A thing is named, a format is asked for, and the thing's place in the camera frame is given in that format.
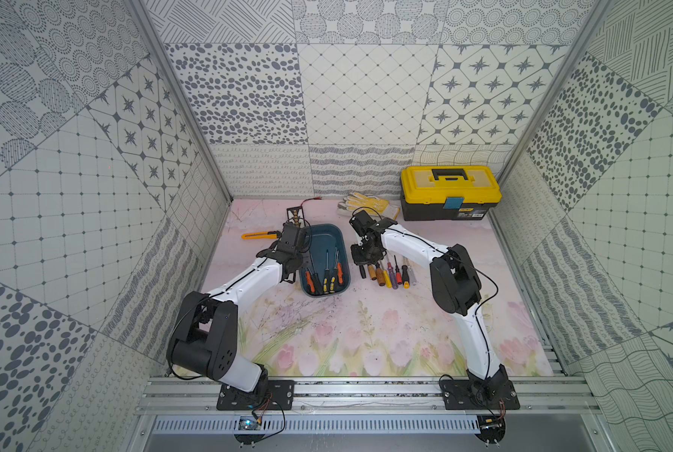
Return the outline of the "wooden orange handle screwdriver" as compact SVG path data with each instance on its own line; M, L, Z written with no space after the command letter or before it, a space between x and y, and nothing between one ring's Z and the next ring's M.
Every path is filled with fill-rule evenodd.
M381 268L381 264L379 262L375 264L375 269L376 269L376 280L379 286L385 286L385 276L383 273L383 269Z

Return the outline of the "clear blue red screwdriver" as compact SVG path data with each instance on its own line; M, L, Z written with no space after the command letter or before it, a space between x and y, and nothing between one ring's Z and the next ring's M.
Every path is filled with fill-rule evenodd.
M393 265L387 260L387 274L389 275L389 283L390 286L393 289L397 289L399 287L397 279L396 279L396 273L394 271Z

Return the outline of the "teal plastic storage tray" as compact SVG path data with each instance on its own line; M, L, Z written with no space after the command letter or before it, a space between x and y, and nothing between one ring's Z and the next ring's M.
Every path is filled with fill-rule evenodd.
M340 228L325 223L306 228L307 250L299 270L302 290L308 297L325 298L344 293L351 276Z

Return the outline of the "yellow handle screwdriver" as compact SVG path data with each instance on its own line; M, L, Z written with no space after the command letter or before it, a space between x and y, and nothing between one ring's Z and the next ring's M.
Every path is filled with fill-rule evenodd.
M390 277L389 277L389 273L384 268L381 269L381 273L382 273L382 277L383 277L385 286L388 287L388 288L391 288L392 284L391 284L391 280L390 280Z

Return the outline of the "red black screwdriver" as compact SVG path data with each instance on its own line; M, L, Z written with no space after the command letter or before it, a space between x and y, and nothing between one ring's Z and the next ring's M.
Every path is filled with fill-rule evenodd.
M394 264L395 264L394 269L395 269L396 283L397 283L397 286L401 286L402 285L402 273L401 273L401 270L400 270L400 266L397 262L396 254L393 256L393 258L394 258Z

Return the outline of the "grey handle screwdriver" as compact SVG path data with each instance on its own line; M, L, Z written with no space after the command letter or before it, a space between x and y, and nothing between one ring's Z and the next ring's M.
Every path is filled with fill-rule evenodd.
M418 284L415 271L412 266L407 267L407 272L410 280L410 286L415 286L416 284Z

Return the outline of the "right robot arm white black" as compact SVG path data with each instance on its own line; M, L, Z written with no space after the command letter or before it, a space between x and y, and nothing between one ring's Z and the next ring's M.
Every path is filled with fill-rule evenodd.
M357 265L376 265L391 252L428 269L433 299L455 319L466 348L470 384L487 399L494 397L507 374L488 339L481 312L482 282L467 249L430 241L391 218L375 220L364 209L352 214L350 225L358 236L358 243L351 246Z

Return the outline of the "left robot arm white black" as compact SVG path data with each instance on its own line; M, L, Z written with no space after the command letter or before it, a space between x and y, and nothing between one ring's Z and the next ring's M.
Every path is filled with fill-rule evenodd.
M278 284L295 282L310 237L308 227L286 222L278 239L261 250L248 269L206 293L189 293L181 303L166 346L168 365L177 365L248 397L264 397L268 372L238 353L239 314Z

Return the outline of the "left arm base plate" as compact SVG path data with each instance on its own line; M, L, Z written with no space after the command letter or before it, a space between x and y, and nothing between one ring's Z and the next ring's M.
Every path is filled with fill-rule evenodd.
M218 411L290 411L295 393L294 380L262 379L252 392L232 385L221 387Z

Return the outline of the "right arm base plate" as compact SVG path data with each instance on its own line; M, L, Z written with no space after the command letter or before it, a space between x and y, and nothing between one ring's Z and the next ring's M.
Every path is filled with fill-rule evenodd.
M440 393L448 411L500 410L516 411L521 405L511 380L505 382L473 382L472 380L441 379Z

